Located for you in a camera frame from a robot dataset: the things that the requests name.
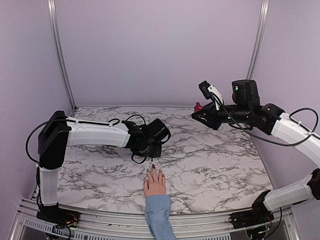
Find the vertical metal post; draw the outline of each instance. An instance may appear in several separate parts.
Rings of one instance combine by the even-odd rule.
[[[269,0],[262,0],[258,29],[256,32],[253,53],[252,53],[248,73],[246,75],[246,79],[252,79],[254,72],[255,72],[256,63],[258,60],[258,56],[259,56],[262,42],[263,42],[264,35],[265,35],[268,10],[269,10]]]
[[[60,41],[60,34],[59,34],[59,28],[58,28],[58,20],[57,20],[57,14],[56,14],[56,4],[55,0],[48,0],[48,7],[49,7],[49,15],[50,15],[50,21],[51,21],[51,27],[52,27],[52,33],[53,33],[53,39],[55,44],[55,50],[57,53],[59,66],[62,74],[62,79],[64,83],[64,87],[66,90],[66,94],[68,97],[69,104],[72,108],[72,112],[74,112],[77,109],[75,99],[71,90],[70,81],[68,78],[67,68],[62,52],[62,46]]]

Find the shirt cuff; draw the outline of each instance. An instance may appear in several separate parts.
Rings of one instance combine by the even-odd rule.
[[[152,195],[145,199],[145,210],[152,208],[171,209],[170,195]]]

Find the white marble tabletop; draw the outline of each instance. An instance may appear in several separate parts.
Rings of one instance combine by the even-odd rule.
[[[75,117],[107,122],[141,114],[161,119],[172,133],[160,158],[134,163],[129,149],[101,145],[68,147],[58,177],[61,204],[121,213],[144,213],[143,180],[155,164],[166,176],[173,214],[250,207],[272,189],[251,139],[223,124],[218,131],[191,118],[191,108],[81,107]],[[141,120],[132,118],[141,124]]]

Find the finger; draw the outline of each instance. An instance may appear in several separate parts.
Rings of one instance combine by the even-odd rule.
[[[153,183],[153,182],[154,182],[154,178],[152,177],[152,175],[151,175],[151,172],[150,172],[149,168],[148,168],[148,172],[147,172],[147,174],[148,174],[148,180],[149,180],[149,183]]]
[[[164,174],[162,174],[162,185],[166,186],[166,177]]]
[[[159,183],[162,183],[162,170],[161,170],[161,168],[159,169],[158,181],[159,181]]]
[[[146,178],[144,178],[144,180],[143,180],[143,190],[144,190],[144,192],[146,192],[148,190],[148,183],[147,183]]]
[[[153,172],[153,181],[154,181],[155,183],[158,183],[157,170],[154,168],[154,169],[152,169],[152,172]]]

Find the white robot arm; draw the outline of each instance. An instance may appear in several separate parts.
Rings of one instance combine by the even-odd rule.
[[[191,115],[193,119],[214,130],[217,130],[222,123],[228,123],[246,132],[256,127],[288,143],[279,143],[279,145],[296,148],[320,167],[319,135],[301,125],[301,122],[291,118],[276,105],[269,103],[261,106],[254,80],[232,82],[232,99],[235,105],[224,105],[221,94],[206,81],[199,84],[199,88],[205,98],[212,99],[212,102],[194,112]],[[239,123],[243,123],[246,128],[235,127],[235,123],[238,126]],[[229,220],[235,229],[261,224],[267,219],[274,219],[272,212],[278,208],[314,198],[320,200],[319,168],[295,183],[263,192],[252,204],[252,210],[232,213]]]
[[[116,122],[79,120],[65,116],[63,111],[56,111],[53,114],[38,136],[37,218],[61,222],[70,214],[79,215],[77,212],[61,209],[58,205],[58,173],[65,159],[66,147],[75,145],[123,147],[132,151],[131,159],[134,162],[136,162],[134,156],[144,157],[143,161],[136,162],[141,164],[147,157],[160,157],[162,145],[171,137],[170,131],[160,119],[155,119],[148,125],[115,120]]]

